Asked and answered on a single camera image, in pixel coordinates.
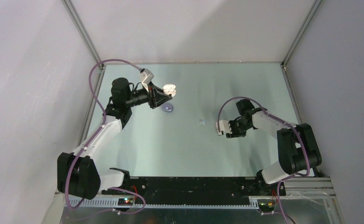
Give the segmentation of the white charging case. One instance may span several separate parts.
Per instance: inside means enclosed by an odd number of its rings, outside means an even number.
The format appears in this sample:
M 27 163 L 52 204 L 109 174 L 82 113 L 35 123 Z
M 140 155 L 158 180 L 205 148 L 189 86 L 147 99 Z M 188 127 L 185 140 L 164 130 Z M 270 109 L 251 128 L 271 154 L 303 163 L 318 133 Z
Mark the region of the white charging case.
M 176 95 L 176 85 L 175 84 L 165 84 L 163 86 L 163 91 L 165 94 L 174 97 Z

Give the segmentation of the purple charging case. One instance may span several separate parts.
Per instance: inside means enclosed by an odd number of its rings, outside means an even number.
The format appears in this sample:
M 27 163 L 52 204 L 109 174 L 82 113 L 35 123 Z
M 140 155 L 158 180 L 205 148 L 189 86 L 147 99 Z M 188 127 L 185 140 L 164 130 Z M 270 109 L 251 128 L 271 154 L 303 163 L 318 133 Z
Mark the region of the purple charging case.
M 165 103 L 161 106 L 162 111 L 171 113 L 174 110 L 174 106 L 170 103 Z

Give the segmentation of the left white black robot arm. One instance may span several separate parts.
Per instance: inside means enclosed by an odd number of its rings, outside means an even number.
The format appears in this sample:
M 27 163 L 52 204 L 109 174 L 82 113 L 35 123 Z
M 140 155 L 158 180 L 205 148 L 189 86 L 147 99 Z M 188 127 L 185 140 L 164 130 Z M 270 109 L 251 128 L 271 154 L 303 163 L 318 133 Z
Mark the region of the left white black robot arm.
M 119 168 L 99 171 L 97 159 L 110 140 L 124 129 L 132 116 L 132 107 L 142 104 L 152 109 L 160 107 L 176 95 L 176 86 L 166 84 L 159 88 L 148 82 L 141 89 L 131 90 L 129 81 L 122 77 L 112 82 L 111 94 L 95 131 L 73 152 L 61 153 L 57 159 L 57 189 L 65 195 L 91 200 L 110 188 L 119 194 L 128 193 L 129 172 Z

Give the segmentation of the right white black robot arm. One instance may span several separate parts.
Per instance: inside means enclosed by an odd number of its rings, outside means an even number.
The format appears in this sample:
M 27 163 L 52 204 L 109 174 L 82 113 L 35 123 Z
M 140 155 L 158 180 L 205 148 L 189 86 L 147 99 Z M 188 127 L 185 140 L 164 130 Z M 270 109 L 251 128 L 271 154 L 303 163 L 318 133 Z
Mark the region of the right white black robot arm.
M 274 183 L 293 176 L 308 176 L 310 170 L 321 165 L 322 156 L 312 130 L 307 124 L 285 121 L 257 101 L 247 97 L 236 97 L 239 117 L 233 120 L 217 119 L 215 129 L 219 136 L 227 138 L 245 137 L 250 129 L 262 130 L 277 141 L 278 161 L 258 172 L 256 191 L 267 195 Z

